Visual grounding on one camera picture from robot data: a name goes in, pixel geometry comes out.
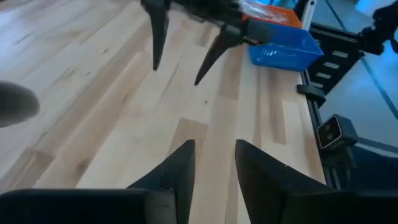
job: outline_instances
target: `floor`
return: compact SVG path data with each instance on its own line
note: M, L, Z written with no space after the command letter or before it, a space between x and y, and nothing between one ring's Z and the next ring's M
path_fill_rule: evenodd
M319 0L313 20L360 32L373 19L354 10L355 4L354 0ZM359 146L397 156L397 74L398 55L386 42L382 55L366 54L328 94L320 110L322 118L340 114L351 119L360 137Z
M248 223L236 139L325 181L298 72L255 67L240 46L194 87L218 28L172 11L154 72L149 24L138 1L0 4L0 80L41 106L0 129L0 192L125 188L187 139L197 141L190 223Z

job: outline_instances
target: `wooden table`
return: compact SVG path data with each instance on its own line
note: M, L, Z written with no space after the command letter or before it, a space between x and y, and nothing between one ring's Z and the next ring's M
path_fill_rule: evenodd
M2 191L125 188L187 139L197 141L191 223L248 223L236 139L324 182L299 73L255 67L240 46L195 87L218 33L210 24L171 12L154 72L137 1L12 2L0 4L0 80L35 91L41 110L0 129Z

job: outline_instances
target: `butcher block countertop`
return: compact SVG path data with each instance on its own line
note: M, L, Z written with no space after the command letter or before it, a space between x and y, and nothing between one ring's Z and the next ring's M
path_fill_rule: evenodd
M193 82L218 28L170 12L152 70L138 1L0 3L0 80L26 86L39 114L0 129L0 191L122 189L196 140L190 223L249 223L234 143L244 139L324 182L300 74L256 67L246 45Z

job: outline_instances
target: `orange box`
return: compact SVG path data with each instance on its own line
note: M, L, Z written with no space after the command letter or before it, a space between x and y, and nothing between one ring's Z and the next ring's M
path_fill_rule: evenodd
M266 13L264 13L264 15L261 15L261 17L250 16L248 14L245 14L243 15L244 20L247 18L251 18L263 22L272 22L275 24L281 24L296 28L302 27L300 20L298 19L296 13L294 13L292 9L285 9L282 7L265 5L258 2L251 2L250 4L260 5L262 8L264 8L264 12Z

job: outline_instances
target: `blue basket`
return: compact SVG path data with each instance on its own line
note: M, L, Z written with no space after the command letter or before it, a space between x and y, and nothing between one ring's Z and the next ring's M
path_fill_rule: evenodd
M272 31L271 41L249 47L253 64L302 71L323 55L308 31L265 23Z

